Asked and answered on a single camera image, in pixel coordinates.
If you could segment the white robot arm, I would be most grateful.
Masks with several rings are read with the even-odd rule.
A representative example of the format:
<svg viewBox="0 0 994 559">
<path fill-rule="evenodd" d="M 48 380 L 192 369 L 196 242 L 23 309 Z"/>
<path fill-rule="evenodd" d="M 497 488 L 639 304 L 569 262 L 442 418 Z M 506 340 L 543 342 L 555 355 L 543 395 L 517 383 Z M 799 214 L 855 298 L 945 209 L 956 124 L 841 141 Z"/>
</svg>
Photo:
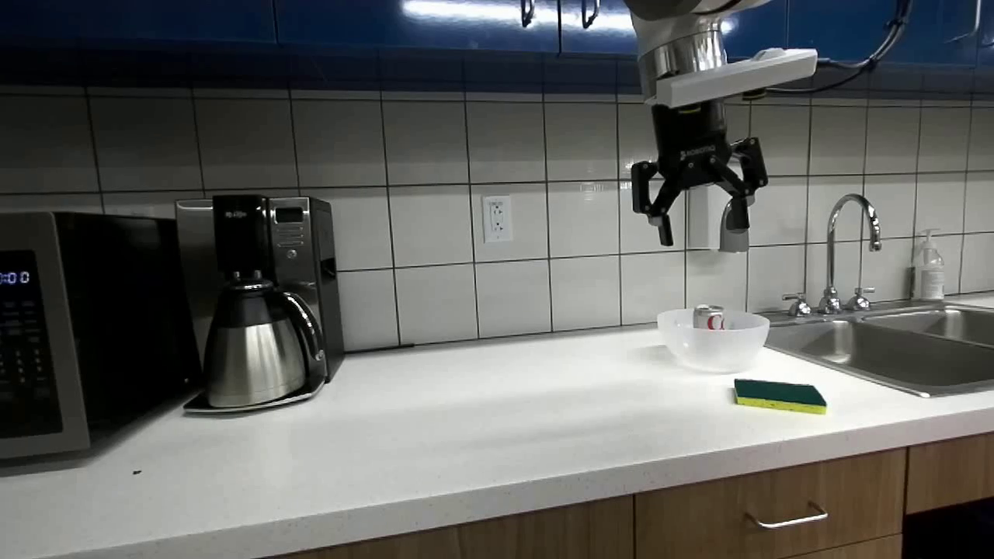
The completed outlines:
<svg viewBox="0 0 994 559">
<path fill-rule="evenodd" d="M 637 33 L 637 68 L 652 116 L 656 158 L 629 165 L 629 205 L 673 242 L 669 209 L 682 193 L 713 186 L 725 197 L 716 246 L 747 242 L 747 205 L 768 184 L 757 136 L 728 141 L 720 103 L 739 97 L 741 71 L 725 60 L 720 19 L 757 0 L 623 0 Z"/>
</svg>

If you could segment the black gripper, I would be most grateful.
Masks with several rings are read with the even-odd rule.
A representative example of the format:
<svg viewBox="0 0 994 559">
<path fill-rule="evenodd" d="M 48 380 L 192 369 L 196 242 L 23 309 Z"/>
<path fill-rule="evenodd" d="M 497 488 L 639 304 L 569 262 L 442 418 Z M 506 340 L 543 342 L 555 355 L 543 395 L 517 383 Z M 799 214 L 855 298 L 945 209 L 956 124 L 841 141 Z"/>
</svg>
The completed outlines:
<svg viewBox="0 0 994 559">
<path fill-rule="evenodd" d="M 680 197 L 693 186 L 720 186 L 728 193 L 725 228 L 735 232 L 747 231 L 747 205 L 755 193 L 768 184 L 768 165 L 757 136 L 745 136 L 733 145 L 725 142 L 725 127 L 713 103 L 682 105 L 682 109 L 652 109 L 656 127 L 656 160 L 629 165 L 629 205 L 643 214 L 662 246 L 673 246 L 669 214 L 658 201 L 658 190 Z"/>
</svg>

